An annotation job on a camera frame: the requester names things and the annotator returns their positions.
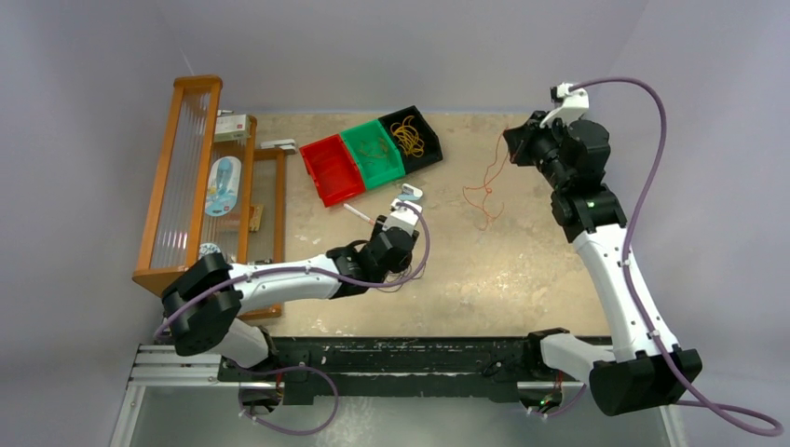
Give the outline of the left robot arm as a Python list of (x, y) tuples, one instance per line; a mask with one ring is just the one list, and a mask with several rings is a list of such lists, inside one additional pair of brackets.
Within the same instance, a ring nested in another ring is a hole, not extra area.
[(204, 256), (176, 278), (161, 302), (171, 342), (181, 357), (217, 353), (253, 380), (265, 381), (278, 356), (264, 331), (241, 315), (297, 300), (333, 300), (381, 288), (406, 270), (418, 241), (416, 230), (375, 230), (366, 241), (336, 247), (301, 262), (231, 264), (220, 253)]

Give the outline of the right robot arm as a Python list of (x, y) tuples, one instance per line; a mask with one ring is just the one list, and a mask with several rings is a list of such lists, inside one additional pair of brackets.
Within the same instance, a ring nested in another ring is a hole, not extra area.
[(608, 416), (676, 404), (702, 362), (664, 323), (625, 241), (627, 218), (604, 182), (609, 133), (585, 119), (545, 124), (548, 116), (536, 111), (503, 137), (511, 163), (536, 168), (552, 188), (552, 215), (592, 279), (612, 347), (564, 329), (532, 332), (524, 369), (537, 379), (561, 371), (580, 380)]

